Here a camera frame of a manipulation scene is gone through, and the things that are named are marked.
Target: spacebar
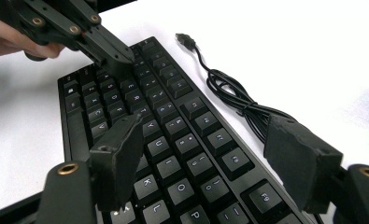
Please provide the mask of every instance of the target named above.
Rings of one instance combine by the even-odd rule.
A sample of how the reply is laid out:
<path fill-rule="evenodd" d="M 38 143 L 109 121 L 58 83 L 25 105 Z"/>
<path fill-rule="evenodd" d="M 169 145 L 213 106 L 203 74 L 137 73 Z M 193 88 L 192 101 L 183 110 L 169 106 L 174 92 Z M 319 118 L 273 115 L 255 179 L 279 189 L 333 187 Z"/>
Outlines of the spacebar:
<path fill-rule="evenodd" d="M 67 118 L 67 126 L 70 139 L 71 160 L 86 161 L 90 155 L 82 113 L 79 112 Z"/>

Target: keyboard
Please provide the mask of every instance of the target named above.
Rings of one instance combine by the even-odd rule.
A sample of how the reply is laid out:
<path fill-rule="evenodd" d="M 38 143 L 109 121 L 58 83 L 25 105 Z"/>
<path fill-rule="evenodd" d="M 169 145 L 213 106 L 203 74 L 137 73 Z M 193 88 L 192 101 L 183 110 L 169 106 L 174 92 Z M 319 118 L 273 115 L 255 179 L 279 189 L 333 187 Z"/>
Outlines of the keyboard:
<path fill-rule="evenodd" d="M 126 79 L 95 64 L 58 79 L 66 161 L 87 160 L 124 116 L 143 119 L 133 196 L 104 223 L 310 223 L 155 37 L 131 49 Z"/>

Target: white table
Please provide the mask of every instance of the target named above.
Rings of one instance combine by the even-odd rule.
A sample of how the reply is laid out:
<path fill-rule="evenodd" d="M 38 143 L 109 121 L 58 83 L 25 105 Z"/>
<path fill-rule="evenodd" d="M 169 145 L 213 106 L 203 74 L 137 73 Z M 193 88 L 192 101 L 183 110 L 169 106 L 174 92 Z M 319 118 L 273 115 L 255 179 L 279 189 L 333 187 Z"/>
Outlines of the white table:
<path fill-rule="evenodd" d="M 343 167 L 369 164 L 369 0 L 139 0 L 101 16 L 127 45 L 156 36 L 267 167 L 263 145 L 208 90 L 206 72 L 175 33 L 191 35 L 206 64 L 259 104 L 343 152 Z M 68 49 L 42 63 L 23 53 L 0 57 L 0 209 L 41 191 L 48 170 L 64 161 L 56 80 L 90 62 Z"/>

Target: cable tie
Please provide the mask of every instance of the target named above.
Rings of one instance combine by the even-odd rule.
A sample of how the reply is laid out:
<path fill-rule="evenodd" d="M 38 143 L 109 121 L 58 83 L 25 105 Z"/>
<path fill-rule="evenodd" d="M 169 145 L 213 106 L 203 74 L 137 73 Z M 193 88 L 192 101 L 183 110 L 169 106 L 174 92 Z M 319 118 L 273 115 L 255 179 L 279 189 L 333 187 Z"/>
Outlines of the cable tie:
<path fill-rule="evenodd" d="M 236 114 L 238 114 L 240 117 L 244 117 L 245 116 L 245 110 L 248 109 L 248 107 L 253 106 L 253 105 L 257 105 L 257 102 L 252 102 L 248 105 L 243 106 L 242 109 L 240 109 L 239 111 L 236 111 Z"/>

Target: human hand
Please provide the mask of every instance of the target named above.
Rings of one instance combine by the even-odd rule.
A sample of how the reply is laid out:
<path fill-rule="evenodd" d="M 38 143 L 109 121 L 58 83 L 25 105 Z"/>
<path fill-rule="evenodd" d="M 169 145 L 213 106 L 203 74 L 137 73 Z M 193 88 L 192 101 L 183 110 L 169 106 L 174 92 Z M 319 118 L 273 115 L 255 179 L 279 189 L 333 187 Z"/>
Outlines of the human hand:
<path fill-rule="evenodd" d="M 63 48 L 56 43 L 37 45 L 29 37 L 0 21 L 0 56 L 24 50 L 39 58 L 56 58 Z"/>

